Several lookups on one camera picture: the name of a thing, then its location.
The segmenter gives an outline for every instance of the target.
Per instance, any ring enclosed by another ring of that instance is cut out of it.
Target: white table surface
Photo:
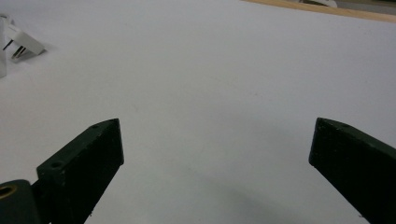
[[[125,164],[87,224],[367,223],[308,154],[317,117],[396,147],[396,24],[237,0],[0,10],[48,50],[0,79],[0,182],[120,118]]]

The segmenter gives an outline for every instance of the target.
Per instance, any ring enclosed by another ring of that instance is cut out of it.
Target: white surface
[[[88,224],[367,223],[308,153],[316,117],[396,146],[396,24],[234,0],[1,10],[48,51],[0,79],[0,182],[120,118],[126,163]]]

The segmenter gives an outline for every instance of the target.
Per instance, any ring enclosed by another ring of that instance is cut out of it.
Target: wooden board
[[[333,14],[339,16],[355,17],[366,20],[388,21],[388,22],[396,23],[396,16],[374,13],[374,12],[358,11],[353,9],[345,9],[345,8],[337,8],[337,7],[322,7],[322,6],[308,5],[303,3],[287,2],[283,0],[243,0],[243,1],[260,3],[275,7],[286,7],[286,8],[300,9],[300,10],[312,11],[312,12],[321,12],[321,13]]]

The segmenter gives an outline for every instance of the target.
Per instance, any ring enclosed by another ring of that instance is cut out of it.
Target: white object
[[[29,49],[34,54],[40,54],[44,50],[44,45],[12,24],[9,24],[8,27],[6,27],[4,33],[11,39],[7,45],[14,41],[21,46],[17,52],[15,52],[16,54],[14,54],[14,56],[18,57],[18,55],[21,55],[25,49]]]
[[[3,19],[3,22],[0,22],[0,34],[2,34],[4,28],[8,26],[8,16],[5,14],[0,14],[0,17]],[[0,46],[4,46],[4,42],[4,37],[0,35]],[[0,78],[5,77],[6,75],[6,53],[3,50],[0,50]]]
[[[3,19],[3,22],[0,24],[0,33],[4,33],[6,37],[11,39],[6,45],[4,43],[4,37],[0,36],[0,46],[4,46],[3,50],[0,52],[0,78],[5,77],[7,75],[7,67],[6,67],[6,54],[5,49],[11,45],[11,43],[15,42],[20,47],[17,51],[12,55],[12,58],[19,58],[21,55],[28,49],[32,51],[34,54],[38,55],[44,50],[44,45],[38,42],[36,39],[32,38],[24,31],[11,24],[11,18],[7,14],[0,14],[0,17]]]
[[[320,5],[324,5],[326,7],[338,7],[337,3],[334,0],[297,0],[299,3],[305,3],[305,4],[310,4],[309,2],[314,2],[314,3],[319,3]]]

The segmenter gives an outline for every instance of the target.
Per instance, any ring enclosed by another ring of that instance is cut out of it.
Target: wooden edge
[[[242,1],[265,4],[274,7],[286,7],[286,8],[305,10],[305,11],[321,12],[321,13],[338,15],[338,16],[347,16],[347,17],[354,17],[354,18],[360,18],[366,20],[388,21],[388,22],[396,23],[396,16],[393,15],[358,11],[353,9],[339,8],[339,7],[322,7],[322,6],[315,6],[304,3],[287,2],[285,0],[242,0]]]

